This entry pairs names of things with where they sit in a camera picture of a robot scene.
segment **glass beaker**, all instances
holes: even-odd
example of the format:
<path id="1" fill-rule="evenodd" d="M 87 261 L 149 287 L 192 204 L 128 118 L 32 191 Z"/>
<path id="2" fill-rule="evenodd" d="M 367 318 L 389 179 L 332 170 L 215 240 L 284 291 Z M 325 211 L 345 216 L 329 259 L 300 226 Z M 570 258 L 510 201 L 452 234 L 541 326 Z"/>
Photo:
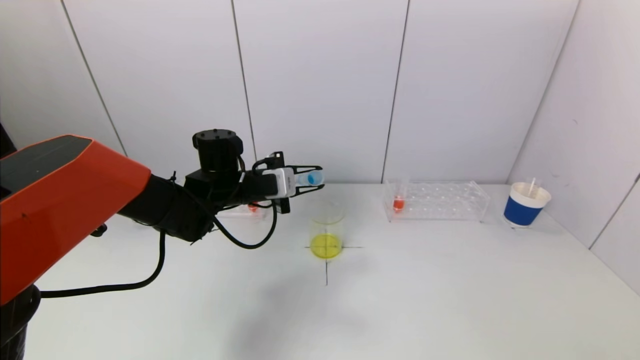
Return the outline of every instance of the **glass beaker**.
<path id="1" fill-rule="evenodd" d="M 312 204 L 310 222 L 311 252 L 321 259 L 331 259 L 342 251 L 344 208 L 334 200 L 317 200 Z"/>

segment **yellow liquid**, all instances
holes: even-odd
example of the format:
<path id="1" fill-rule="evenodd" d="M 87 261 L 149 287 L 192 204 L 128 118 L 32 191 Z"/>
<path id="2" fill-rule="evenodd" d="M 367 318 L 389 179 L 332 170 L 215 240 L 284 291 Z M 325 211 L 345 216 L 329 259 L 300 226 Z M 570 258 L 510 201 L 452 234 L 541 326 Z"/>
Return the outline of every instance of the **yellow liquid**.
<path id="1" fill-rule="evenodd" d="M 311 240 L 311 252 L 321 259 L 331 259 L 342 251 L 342 242 L 336 235 L 319 234 Z"/>

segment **robotic arm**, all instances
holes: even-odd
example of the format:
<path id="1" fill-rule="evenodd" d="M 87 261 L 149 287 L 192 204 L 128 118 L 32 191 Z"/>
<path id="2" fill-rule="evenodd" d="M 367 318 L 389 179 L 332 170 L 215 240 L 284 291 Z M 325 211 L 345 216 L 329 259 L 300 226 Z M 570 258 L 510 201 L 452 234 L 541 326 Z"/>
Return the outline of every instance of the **robotic arm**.
<path id="1" fill-rule="evenodd" d="M 324 186 L 296 187 L 296 174 L 322 168 L 287 166 L 282 152 L 245 169 L 243 143 L 233 131 L 198 132 L 193 146 L 200 169 L 186 176 L 184 186 L 175 183 L 175 173 L 170 179 L 155 176 L 95 140 L 74 135 L 37 143 L 0 160 L 3 352 L 12 343 L 24 344 L 26 324 L 40 301 L 33 283 L 88 235 L 100 236 L 113 214 L 160 232 L 161 262 L 147 279 L 152 281 L 161 269 L 165 234 L 193 242 L 218 227 L 236 245 L 256 249 L 269 240 L 277 213 L 291 211 L 289 197 Z M 235 239 L 216 218 L 220 211 L 265 200 L 273 207 L 273 225 L 255 245 Z"/>

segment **white table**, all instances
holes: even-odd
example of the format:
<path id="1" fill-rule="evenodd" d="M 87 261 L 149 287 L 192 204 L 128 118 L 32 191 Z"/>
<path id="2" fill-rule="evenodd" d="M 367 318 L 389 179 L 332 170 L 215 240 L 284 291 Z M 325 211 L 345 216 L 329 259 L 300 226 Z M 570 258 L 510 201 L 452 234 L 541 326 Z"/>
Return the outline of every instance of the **white table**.
<path id="1" fill-rule="evenodd" d="M 483 188 L 483 224 L 389 223 L 382 185 L 336 184 L 293 199 L 257 250 L 217 232 L 168 238 L 146 288 L 43 299 L 26 359 L 640 359 L 640 297 L 546 213 L 510 228 L 508 187 Z M 304 248 L 315 196 L 346 203 L 346 245 L 362 247 L 326 268 Z M 246 242 L 270 225 L 224 223 Z M 108 226 L 38 287 L 146 278 L 157 232 L 120 216 Z"/>

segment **paper cup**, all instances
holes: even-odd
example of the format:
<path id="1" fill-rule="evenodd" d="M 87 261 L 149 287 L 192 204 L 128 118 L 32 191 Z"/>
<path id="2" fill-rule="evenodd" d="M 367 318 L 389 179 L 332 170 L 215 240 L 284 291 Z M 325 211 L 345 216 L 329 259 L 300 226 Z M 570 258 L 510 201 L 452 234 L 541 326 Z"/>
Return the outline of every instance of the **paper cup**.
<path id="1" fill-rule="evenodd" d="M 504 208 L 504 218 L 515 227 L 527 227 L 533 223 L 542 208 L 551 200 L 551 194 L 545 189 L 530 183 L 515 183 L 511 185 L 511 193 L 507 206 Z"/>

